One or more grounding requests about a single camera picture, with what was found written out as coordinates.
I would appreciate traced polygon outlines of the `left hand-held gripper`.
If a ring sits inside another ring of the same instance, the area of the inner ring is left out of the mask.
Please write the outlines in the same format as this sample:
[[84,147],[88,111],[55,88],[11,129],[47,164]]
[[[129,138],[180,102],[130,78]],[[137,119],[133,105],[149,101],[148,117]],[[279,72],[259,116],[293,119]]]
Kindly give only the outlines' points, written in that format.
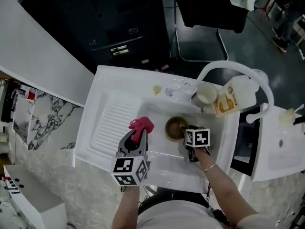
[[118,151],[111,164],[111,176],[120,186],[139,186],[150,169],[151,162],[146,154],[148,133],[143,129],[141,141],[136,146],[131,140],[135,130],[130,130],[119,142]]

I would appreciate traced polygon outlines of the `brown bowl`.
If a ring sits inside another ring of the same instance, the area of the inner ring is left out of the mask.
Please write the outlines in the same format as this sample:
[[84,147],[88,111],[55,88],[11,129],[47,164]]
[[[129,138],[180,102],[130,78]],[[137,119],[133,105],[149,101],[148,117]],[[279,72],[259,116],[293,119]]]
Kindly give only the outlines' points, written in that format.
[[187,121],[181,116],[171,117],[165,125],[165,134],[171,141],[179,141],[184,139],[184,134],[181,133],[181,127],[188,128]]

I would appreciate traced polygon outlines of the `red cloth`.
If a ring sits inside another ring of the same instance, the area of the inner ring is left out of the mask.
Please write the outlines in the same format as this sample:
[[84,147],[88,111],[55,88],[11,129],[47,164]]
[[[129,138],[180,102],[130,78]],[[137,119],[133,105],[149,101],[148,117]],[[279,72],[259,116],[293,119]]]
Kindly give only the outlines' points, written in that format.
[[139,144],[142,131],[146,130],[147,134],[151,133],[154,129],[154,124],[148,117],[144,116],[140,117],[139,119],[132,120],[128,128],[135,131],[131,136],[131,140],[135,144]]

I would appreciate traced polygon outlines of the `person's left forearm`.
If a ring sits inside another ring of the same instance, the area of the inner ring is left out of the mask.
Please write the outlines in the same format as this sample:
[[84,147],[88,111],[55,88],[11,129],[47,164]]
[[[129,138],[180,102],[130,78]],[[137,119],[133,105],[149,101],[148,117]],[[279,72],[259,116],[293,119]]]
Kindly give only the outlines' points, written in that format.
[[112,221],[112,229],[136,229],[140,198],[139,187],[127,187]]

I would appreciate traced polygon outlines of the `person's right forearm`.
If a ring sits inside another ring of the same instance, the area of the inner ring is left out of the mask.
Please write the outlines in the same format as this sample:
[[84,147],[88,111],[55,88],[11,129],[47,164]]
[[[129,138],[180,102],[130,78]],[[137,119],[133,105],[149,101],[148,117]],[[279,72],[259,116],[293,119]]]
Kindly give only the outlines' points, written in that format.
[[208,179],[216,200],[227,217],[231,226],[237,226],[242,219],[257,214],[245,201],[236,184],[214,163],[212,158],[203,150],[195,149],[202,171]]

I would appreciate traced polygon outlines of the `white sink with drainboard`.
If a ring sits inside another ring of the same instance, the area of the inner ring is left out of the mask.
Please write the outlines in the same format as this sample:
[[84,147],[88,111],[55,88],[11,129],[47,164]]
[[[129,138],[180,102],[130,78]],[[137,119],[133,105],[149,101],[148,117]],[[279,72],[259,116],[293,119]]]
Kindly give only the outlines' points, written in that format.
[[204,114],[179,95],[169,97],[166,89],[179,89],[193,79],[154,71],[100,65],[93,79],[81,118],[74,155],[107,172],[119,141],[128,133],[130,121],[146,116],[154,124],[148,135],[150,169],[145,184],[205,192],[207,181],[202,171],[187,160],[181,141],[173,142],[165,134],[165,124],[173,116],[189,124],[210,129],[210,155],[228,172],[233,158],[239,115],[216,117]]

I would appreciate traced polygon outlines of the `white mug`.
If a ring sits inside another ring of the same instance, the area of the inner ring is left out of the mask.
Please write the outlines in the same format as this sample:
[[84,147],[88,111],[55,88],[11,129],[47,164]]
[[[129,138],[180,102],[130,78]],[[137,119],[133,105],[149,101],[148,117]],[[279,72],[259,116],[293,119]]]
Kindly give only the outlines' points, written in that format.
[[213,104],[217,99],[216,87],[207,82],[198,85],[196,93],[191,98],[191,103],[199,107],[202,112],[213,110]]

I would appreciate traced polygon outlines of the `detergent bottle with orange label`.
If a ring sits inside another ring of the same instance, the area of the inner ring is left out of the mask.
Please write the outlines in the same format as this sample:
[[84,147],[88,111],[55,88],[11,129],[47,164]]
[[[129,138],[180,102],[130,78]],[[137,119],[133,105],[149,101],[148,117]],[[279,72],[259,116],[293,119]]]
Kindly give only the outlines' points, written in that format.
[[259,84],[246,75],[235,76],[221,89],[213,103],[217,117],[232,114],[256,105]]

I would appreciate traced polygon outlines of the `white curved faucet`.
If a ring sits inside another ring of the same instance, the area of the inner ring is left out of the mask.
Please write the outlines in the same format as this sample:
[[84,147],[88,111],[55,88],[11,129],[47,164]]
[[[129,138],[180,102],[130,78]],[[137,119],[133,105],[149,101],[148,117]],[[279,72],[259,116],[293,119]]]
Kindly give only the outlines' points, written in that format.
[[242,73],[248,77],[250,77],[252,80],[254,80],[264,91],[267,100],[268,100],[268,106],[266,109],[262,110],[261,112],[257,114],[248,114],[246,116],[247,123],[251,124],[255,120],[264,118],[268,114],[271,113],[273,107],[274,107],[274,95],[272,93],[272,90],[267,83],[267,81],[256,71],[253,69],[232,61],[214,61],[209,64],[207,64],[202,71],[200,72],[199,76],[197,77],[196,81],[186,81],[185,85],[174,90],[173,95],[177,96],[178,101],[190,101],[191,97],[195,94],[198,85],[203,81],[205,76],[213,69],[218,68],[225,68],[225,69],[231,69],[234,71],[237,71],[239,73]]

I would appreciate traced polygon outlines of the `marble slab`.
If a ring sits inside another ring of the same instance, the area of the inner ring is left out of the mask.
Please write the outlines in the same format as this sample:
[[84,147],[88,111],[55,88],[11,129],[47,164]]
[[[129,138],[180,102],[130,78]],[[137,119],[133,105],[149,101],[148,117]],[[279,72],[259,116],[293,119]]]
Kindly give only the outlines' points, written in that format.
[[21,93],[16,101],[12,129],[28,150],[74,149],[84,108],[35,90],[33,102]]

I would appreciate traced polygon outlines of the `translucent cup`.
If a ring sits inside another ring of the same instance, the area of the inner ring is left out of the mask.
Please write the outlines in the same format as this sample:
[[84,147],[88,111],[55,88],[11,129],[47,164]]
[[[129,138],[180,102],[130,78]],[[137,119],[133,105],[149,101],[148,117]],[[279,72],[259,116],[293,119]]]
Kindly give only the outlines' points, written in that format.
[[283,125],[292,124],[295,119],[295,110],[293,108],[284,110],[279,114],[279,122]]

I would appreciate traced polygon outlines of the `white box cabinet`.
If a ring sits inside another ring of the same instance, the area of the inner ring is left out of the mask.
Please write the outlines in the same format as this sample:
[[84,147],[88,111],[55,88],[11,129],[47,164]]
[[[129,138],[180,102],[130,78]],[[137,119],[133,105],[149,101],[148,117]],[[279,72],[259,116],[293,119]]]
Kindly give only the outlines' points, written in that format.
[[22,165],[5,165],[9,194],[36,229],[67,229],[64,201]]

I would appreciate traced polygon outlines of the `red cup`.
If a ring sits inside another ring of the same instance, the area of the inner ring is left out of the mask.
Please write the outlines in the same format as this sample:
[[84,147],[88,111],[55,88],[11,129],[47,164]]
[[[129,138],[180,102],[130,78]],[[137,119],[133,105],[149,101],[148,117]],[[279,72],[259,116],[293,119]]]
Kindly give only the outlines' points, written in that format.
[[25,92],[24,99],[26,99],[27,101],[33,102],[35,100],[35,90],[28,89]]

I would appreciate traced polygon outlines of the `black cabinet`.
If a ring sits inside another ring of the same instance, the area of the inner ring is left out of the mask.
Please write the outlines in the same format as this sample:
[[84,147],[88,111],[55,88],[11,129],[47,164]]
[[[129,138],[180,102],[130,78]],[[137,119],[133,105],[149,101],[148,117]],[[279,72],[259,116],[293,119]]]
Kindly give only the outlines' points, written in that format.
[[170,45],[162,0],[19,0],[91,73],[98,65],[153,70]]

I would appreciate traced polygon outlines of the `red tripod stand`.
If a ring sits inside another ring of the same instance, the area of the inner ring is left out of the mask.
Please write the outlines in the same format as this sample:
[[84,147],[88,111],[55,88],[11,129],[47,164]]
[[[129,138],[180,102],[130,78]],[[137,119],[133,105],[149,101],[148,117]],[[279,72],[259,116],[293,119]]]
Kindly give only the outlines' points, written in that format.
[[267,20],[270,21],[270,18],[269,18],[269,8],[270,8],[270,2],[271,0],[267,0],[266,4],[260,8],[262,10],[262,14],[261,14],[261,17],[260,17],[260,20],[262,20],[263,16],[265,15]]

